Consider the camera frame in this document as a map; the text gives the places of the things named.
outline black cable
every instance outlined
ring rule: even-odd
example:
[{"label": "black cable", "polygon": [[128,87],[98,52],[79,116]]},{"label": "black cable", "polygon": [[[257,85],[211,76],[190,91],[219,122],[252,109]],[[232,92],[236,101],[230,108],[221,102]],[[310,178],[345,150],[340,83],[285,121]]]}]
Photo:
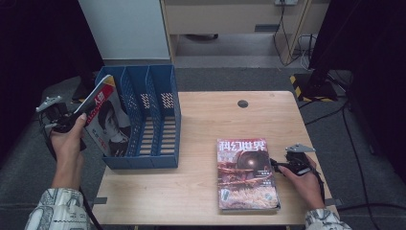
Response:
[{"label": "black cable", "polygon": [[42,119],[44,119],[43,115],[44,115],[44,112],[41,112],[38,114],[38,121],[39,121],[39,125],[41,127],[44,127],[44,123],[42,122]]},{"label": "black cable", "polygon": [[359,208],[365,208],[367,206],[376,206],[376,207],[389,207],[389,208],[396,208],[396,209],[401,209],[406,211],[405,206],[400,206],[396,204],[387,204],[387,203],[368,203],[368,204],[358,204],[350,207],[345,207],[345,208],[337,208],[337,211],[343,212],[351,209],[359,209]]},{"label": "black cable", "polygon": [[79,187],[79,191],[81,192],[81,195],[83,196],[83,205],[84,205],[84,208],[86,209],[87,215],[89,216],[90,219],[92,219],[93,225],[95,225],[95,227],[98,230],[102,230],[102,226],[99,224],[98,220],[96,219],[95,215],[93,214],[92,208],[90,207],[89,203],[87,202],[86,196],[84,195],[84,192],[81,189],[81,187]]},{"label": "black cable", "polygon": [[[304,37],[304,36],[311,36],[311,37],[315,38],[312,34],[302,34],[302,35],[299,36],[299,38],[298,38],[298,46],[299,46],[299,49],[297,49],[297,48],[294,49],[294,51],[300,51],[300,52],[301,52],[299,55],[302,55],[302,54],[303,54],[303,53],[302,53],[302,45],[301,45],[301,42],[299,42],[299,39],[302,40],[302,37]],[[311,47],[309,47],[309,48],[307,49],[307,51],[313,51],[313,50],[314,50],[314,48],[311,48]]]},{"label": "black cable", "polygon": [[301,108],[303,108],[303,107],[305,107],[305,106],[307,106],[307,105],[309,105],[309,104],[312,104],[312,103],[314,103],[314,102],[315,102],[315,101],[311,101],[311,102],[302,104],[301,106],[299,106],[299,109],[301,109]]},{"label": "black cable", "polygon": [[316,123],[316,122],[318,122],[318,121],[320,121],[320,120],[322,120],[322,119],[325,119],[325,118],[327,118],[327,117],[330,117],[330,116],[332,116],[332,115],[334,115],[334,114],[337,114],[337,113],[339,113],[341,110],[344,110],[344,108],[346,107],[346,105],[347,105],[348,103],[349,103],[349,100],[347,100],[339,109],[337,109],[337,110],[335,110],[335,111],[333,111],[333,112],[330,112],[330,113],[328,113],[328,114],[326,114],[326,115],[324,115],[324,116],[322,116],[322,117],[319,117],[319,118],[317,118],[317,119],[314,119],[313,121],[304,123],[304,125],[305,125],[305,126],[308,126],[308,125],[311,125],[311,124],[313,124],[313,123]]},{"label": "black cable", "polygon": [[370,206],[370,199],[368,198],[367,187],[366,187],[366,185],[365,185],[364,173],[362,172],[362,167],[361,167],[361,164],[360,164],[360,161],[359,161],[358,153],[357,153],[357,151],[356,151],[356,149],[355,149],[355,145],[354,145],[353,140],[352,140],[352,136],[351,136],[351,133],[350,133],[350,129],[349,129],[349,126],[348,126],[348,124],[347,124],[346,111],[345,111],[345,109],[342,110],[342,114],[343,114],[344,125],[345,125],[345,127],[346,127],[347,134],[348,134],[348,136],[349,136],[349,138],[350,138],[352,150],[353,150],[353,152],[354,152],[355,159],[356,159],[356,162],[357,162],[357,165],[358,165],[358,170],[359,170],[359,173],[360,173],[360,176],[361,176],[362,188],[363,188],[363,190],[364,190],[364,196],[365,196],[365,201],[366,201],[366,203],[367,203],[368,213],[370,214],[370,218],[371,218],[371,221],[372,221],[372,223],[373,223],[373,226],[374,226],[376,229],[379,230],[379,227],[378,227],[378,225],[376,224],[375,219],[374,219],[373,214],[372,214],[372,210],[371,210],[371,206]]},{"label": "black cable", "polygon": [[289,47],[289,41],[287,39],[287,34],[286,34],[286,31],[284,30],[284,25],[283,25],[284,6],[285,6],[284,0],[281,0],[281,3],[282,3],[281,4],[282,14],[281,14],[280,22],[278,24],[278,30],[279,30],[280,27],[282,27],[284,39],[286,40],[286,46],[287,46],[287,49],[288,49],[288,52],[289,52],[289,57],[291,58],[289,63],[286,63],[286,64],[283,63],[281,53],[278,50],[277,41],[276,41],[276,38],[275,38],[278,31],[275,31],[275,33],[273,34],[273,41],[274,41],[275,50],[277,51],[278,57],[280,58],[280,61],[281,61],[282,65],[287,66],[287,65],[291,64],[293,61],[295,61],[297,58],[299,58],[301,55],[298,55],[297,57],[292,57],[291,54],[290,54],[291,50],[290,50],[290,47]]},{"label": "black cable", "polygon": [[313,42],[313,34],[310,34],[310,39],[308,40],[308,50],[307,50],[307,59],[308,62],[310,63],[311,60],[311,43]]},{"label": "black cable", "polygon": [[316,175],[317,181],[319,182],[320,187],[320,194],[322,196],[323,203],[326,203],[326,195],[325,195],[325,182],[322,180],[320,173],[316,171],[313,167],[311,167],[313,174]]}]

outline magazine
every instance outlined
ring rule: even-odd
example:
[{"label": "magazine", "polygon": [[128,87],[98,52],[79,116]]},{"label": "magazine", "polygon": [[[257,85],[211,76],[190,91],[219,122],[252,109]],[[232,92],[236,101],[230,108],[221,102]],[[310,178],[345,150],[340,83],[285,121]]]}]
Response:
[{"label": "magazine", "polygon": [[131,126],[122,109],[113,76],[105,76],[78,111],[86,112],[85,129],[105,156],[125,156]]},{"label": "magazine", "polygon": [[281,208],[264,138],[217,139],[217,173],[222,211]]}]

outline sleeve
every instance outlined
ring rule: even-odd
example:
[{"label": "sleeve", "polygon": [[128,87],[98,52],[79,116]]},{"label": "sleeve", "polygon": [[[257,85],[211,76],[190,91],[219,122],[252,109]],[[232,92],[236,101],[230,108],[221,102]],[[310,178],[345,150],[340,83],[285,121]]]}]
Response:
[{"label": "sleeve", "polygon": [[46,190],[30,213],[25,229],[90,230],[89,217],[83,209],[83,195],[72,189]]},{"label": "sleeve", "polygon": [[305,215],[306,230],[348,230],[351,229],[346,223],[341,221],[335,213],[329,209],[315,209],[308,211]]}]

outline hand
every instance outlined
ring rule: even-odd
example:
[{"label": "hand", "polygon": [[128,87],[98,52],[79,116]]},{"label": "hand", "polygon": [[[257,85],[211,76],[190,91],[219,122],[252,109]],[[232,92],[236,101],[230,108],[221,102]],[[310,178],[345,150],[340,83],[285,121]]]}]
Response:
[{"label": "hand", "polygon": [[[310,165],[316,169],[316,163],[306,156]],[[317,177],[312,172],[297,176],[288,168],[279,166],[280,171],[293,183],[300,196],[306,202],[310,210],[325,208],[325,203],[320,194],[320,185]]]},{"label": "hand", "polygon": [[79,189],[84,163],[80,152],[80,138],[83,136],[85,123],[86,114],[83,113],[69,132],[51,132],[51,142],[56,153],[56,173],[52,188]]}]

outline blue file organizer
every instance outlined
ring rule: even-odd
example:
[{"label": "blue file organizer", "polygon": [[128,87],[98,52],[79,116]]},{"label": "blue file organizer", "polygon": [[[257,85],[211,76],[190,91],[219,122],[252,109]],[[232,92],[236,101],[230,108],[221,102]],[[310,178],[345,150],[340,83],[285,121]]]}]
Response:
[{"label": "blue file organizer", "polygon": [[177,168],[181,111],[173,65],[104,66],[112,75],[131,123],[124,157],[104,156],[112,170]]}]

